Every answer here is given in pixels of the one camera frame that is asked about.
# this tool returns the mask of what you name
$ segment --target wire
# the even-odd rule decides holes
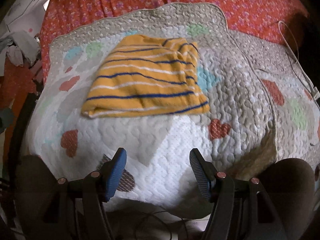
[[[296,57],[296,55],[294,54],[294,52],[293,52],[292,49],[290,48],[287,40],[286,40],[285,37],[283,36],[283,34],[282,34],[282,32],[281,32],[281,29],[280,29],[280,24],[283,24],[284,26],[286,26],[286,27],[288,28],[290,34],[292,35],[293,40],[294,40],[294,43],[296,44],[296,47],[297,47],[297,56],[298,56],[298,58]],[[301,69],[301,71],[302,71],[302,74],[303,74],[304,78],[307,80],[307,83],[308,83],[308,85],[309,85],[309,88],[311,88],[311,89],[308,89],[308,88],[303,84],[303,82],[301,81],[301,79],[299,78],[299,76],[297,75],[297,73],[294,71],[294,69],[293,69],[293,67],[292,67],[292,64],[291,64],[291,62],[290,62],[291,68],[292,68],[293,72],[295,73],[295,75],[297,76],[297,78],[300,80],[300,82],[303,84],[303,86],[306,88],[306,90],[307,90],[307,91],[311,94],[311,96],[314,98],[314,97],[315,97],[314,86],[313,86],[312,81],[310,80],[310,78],[308,77],[308,75],[304,72],[302,66],[301,66],[300,63],[299,63],[299,48],[298,48],[297,41],[296,41],[296,39],[295,39],[292,31],[291,31],[290,28],[287,26],[287,24],[285,24],[283,21],[278,21],[278,28],[279,28],[279,32],[280,32],[280,34],[281,34],[281,36],[282,36],[282,39],[284,40],[284,42],[285,42],[285,44],[287,45],[287,47],[288,47],[288,49],[290,50],[290,52],[292,53],[292,56],[293,56],[294,59],[296,60],[296,64],[298,64],[298,66],[300,67],[300,69]]]
[[[292,63],[291,63],[291,60],[290,60],[290,57],[288,55],[288,53],[286,52],[287,56],[288,56],[288,60],[290,62],[290,65],[291,65],[291,68],[292,68],[292,71],[295,73],[295,75],[297,76],[297,78],[300,80],[301,84],[305,87],[305,89],[311,94],[312,96],[312,93],[308,90],[308,88],[305,86],[305,84],[302,82],[302,80],[299,78],[299,76],[297,75],[297,73],[294,71],[293,69],[293,66],[292,66]],[[316,106],[318,107],[319,111],[320,111],[320,106],[318,105],[317,101],[314,99],[314,97],[312,96],[312,99],[314,101],[314,103],[316,104]]]
[[[21,233],[21,232],[19,232],[19,231],[16,231],[16,230],[14,230],[14,229],[10,229],[12,232],[14,232],[15,234],[18,234],[18,235],[20,235],[20,236],[24,236],[24,237],[26,237],[26,235],[25,234],[23,234],[23,233]]]
[[[138,223],[137,226],[135,227],[135,229],[134,229],[134,239],[138,240],[137,231],[138,231],[138,228],[143,224],[143,222],[146,219],[148,219],[149,217],[153,217],[153,218],[157,219],[159,222],[161,222],[161,224],[163,224],[167,228],[168,232],[170,232],[170,240],[172,240],[172,231],[170,230],[169,226],[165,222],[163,222],[159,217],[155,216],[155,214],[164,213],[164,212],[168,213],[167,211],[158,211],[158,212],[155,212],[155,213],[145,213],[145,212],[139,211],[139,213],[144,214],[146,216],[143,219],[141,219],[140,223]],[[187,240],[188,240],[189,239],[189,235],[188,235],[186,222],[185,222],[185,220],[183,218],[180,218],[180,219],[181,219],[181,221],[182,221],[182,223],[184,225],[184,228],[185,228],[185,231],[186,231],[186,235],[187,235]]]

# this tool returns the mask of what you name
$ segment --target blue stripe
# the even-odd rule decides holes
[[[117,51],[111,52],[109,55],[117,53],[117,52],[126,53],[126,52],[137,52],[137,51],[148,51],[148,50],[154,50],[154,49],[165,49],[165,48],[159,47],[159,48],[149,48],[149,49],[135,49],[135,50],[128,50],[128,51],[117,50]]]
[[[180,52],[180,50],[182,49],[182,47],[183,47],[184,45],[191,45],[191,46],[194,47],[195,50],[199,53],[199,51],[198,51],[198,49],[196,48],[196,46],[193,45],[192,43],[183,43],[183,44],[180,46],[180,48],[178,49],[178,52]]]
[[[195,81],[195,78],[192,77],[192,76],[186,76],[186,78],[190,78],[190,79],[193,79]]]
[[[193,65],[191,62],[185,62],[185,61],[178,60],[178,59],[174,59],[174,60],[170,60],[170,61],[152,61],[152,60],[142,59],[142,58],[113,59],[113,60],[108,60],[105,63],[110,63],[110,62],[115,62],[115,61],[124,61],[124,60],[142,60],[142,61],[152,62],[155,64],[160,64],[160,63],[171,64],[171,63],[179,62],[179,63],[186,64],[186,65],[189,65],[189,64]]]
[[[174,98],[174,97],[180,97],[180,96],[186,96],[194,94],[193,91],[186,91],[182,93],[176,93],[176,94],[141,94],[141,95],[131,95],[131,96],[125,96],[125,97],[120,97],[120,96],[97,96],[97,97],[90,97],[87,98],[86,101],[89,100],[94,100],[94,99],[106,99],[106,98],[119,98],[119,99],[131,99],[131,98]]]
[[[205,106],[207,104],[208,104],[208,101],[206,101],[206,102],[204,102],[204,103],[202,103],[200,105],[197,105],[197,106],[188,107],[186,109],[182,109],[182,110],[171,112],[171,113],[167,113],[167,114],[181,114],[181,113],[184,113],[184,112],[196,109],[196,108],[200,108],[200,107]]]
[[[164,41],[164,43],[162,44],[162,46],[164,47],[164,46],[167,44],[168,41],[176,40],[176,39],[181,39],[181,38],[169,38],[169,39],[166,39],[166,40]]]
[[[130,45],[122,45],[120,46],[120,48],[123,46],[159,46],[161,47],[161,45],[157,45],[157,44],[130,44]]]
[[[129,76],[133,76],[133,75],[140,75],[140,76],[143,76],[145,78],[149,78],[149,79],[153,79],[153,80],[156,80],[156,81],[160,81],[160,82],[165,82],[165,83],[169,83],[169,84],[174,84],[174,85],[184,85],[184,84],[187,84],[186,82],[173,82],[173,81],[167,81],[167,80],[163,80],[163,79],[157,79],[157,78],[153,78],[153,77],[150,77],[150,76],[145,76],[139,72],[122,72],[122,73],[117,73],[117,74],[114,74],[114,75],[110,75],[110,76],[104,76],[104,75],[101,75],[101,76],[97,76],[96,80],[98,78],[114,78],[114,77],[117,77],[117,76],[125,76],[125,75],[129,75]]]

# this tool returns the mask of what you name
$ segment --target screw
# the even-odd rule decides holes
[[[227,175],[226,175],[224,172],[219,171],[219,172],[217,173],[217,176],[218,176],[219,178],[221,178],[221,179],[224,179]]]
[[[259,180],[258,178],[252,178],[252,179],[251,179],[251,182],[252,182],[253,184],[259,184],[260,180]]]
[[[97,178],[97,177],[99,177],[99,176],[100,176],[100,172],[98,172],[98,171],[93,171],[93,172],[91,172],[91,177]]]
[[[60,178],[60,179],[58,179],[58,183],[59,183],[60,185],[65,184],[65,182],[66,182],[66,179],[65,179],[65,178]]]

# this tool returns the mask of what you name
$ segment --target yellow striped towel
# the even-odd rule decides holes
[[[209,111],[197,85],[196,42],[130,35],[110,52],[82,106],[82,114],[133,117]]]

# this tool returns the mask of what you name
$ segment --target quilted blanket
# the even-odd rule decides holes
[[[198,43],[198,83],[210,112],[97,119],[80,114],[100,62],[134,33]],[[189,164],[195,147],[218,170],[241,179],[282,158],[302,158],[313,167],[320,161],[319,109],[301,70],[285,47],[228,30],[213,4],[171,3],[99,20],[56,38],[50,61],[27,131],[30,153],[56,178],[73,180],[125,148],[125,172],[108,210],[140,201],[183,217],[207,215]]]

